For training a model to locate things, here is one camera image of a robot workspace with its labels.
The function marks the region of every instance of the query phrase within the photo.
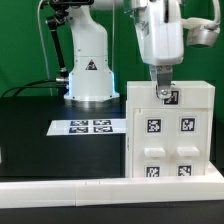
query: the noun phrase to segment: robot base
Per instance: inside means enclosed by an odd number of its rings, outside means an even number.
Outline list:
[[[65,104],[80,108],[103,108],[120,102],[119,94],[117,97],[105,101],[78,101],[65,98]]]
[[[224,178],[209,163],[205,176],[1,183],[0,198],[0,208],[224,200]]]

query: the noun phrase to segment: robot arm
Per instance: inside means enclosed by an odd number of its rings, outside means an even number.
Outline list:
[[[126,12],[134,18],[144,63],[157,80],[157,96],[171,97],[172,65],[183,60],[183,31],[176,0],[126,1]]]
[[[183,61],[183,28],[189,29],[188,46],[212,47],[220,32],[220,6],[213,0],[214,21],[181,19],[182,0],[124,0],[126,13],[134,19],[139,48],[144,63],[150,65],[153,81],[157,81],[157,96],[170,98],[172,65]]]
[[[183,28],[189,29],[187,45],[191,46],[213,46],[219,34],[220,6],[218,0],[213,0],[214,21],[200,18],[183,20],[179,6],[183,2],[183,0],[50,0],[49,4],[55,10],[55,15],[48,18],[48,25],[55,42],[61,75],[66,77],[68,72],[64,66],[55,31],[58,26],[64,24],[65,18],[68,16],[66,10],[70,6],[80,7],[93,3],[93,8],[101,9],[112,9],[124,4],[125,12],[134,19],[142,60],[150,65],[151,78],[157,82],[157,96],[160,99],[170,98],[172,66],[183,61]]]

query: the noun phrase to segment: green wall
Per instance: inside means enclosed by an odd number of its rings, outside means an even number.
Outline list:
[[[37,25],[39,0],[0,1],[0,94],[5,90],[46,78],[45,64]],[[224,15],[224,0],[220,0]],[[44,39],[47,45],[51,77],[57,77],[58,64],[51,35],[44,21],[51,9],[41,11]],[[213,18],[212,0],[188,0],[182,9],[183,17]],[[109,36],[109,66],[111,67],[112,13],[92,12]],[[215,121],[212,159],[224,167],[224,22],[214,48],[185,48],[181,65],[174,67],[174,80],[206,80],[216,86]],[[59,36],[69,70],[73,67],[72,40],[69,26],[59,28]],[[142,63],[133,21],[116,10],[115,33],[116,89],[126,93],[128,80],[149,80],[148,66]],[[26,90],[21,95],[50,95],[49,90]]]

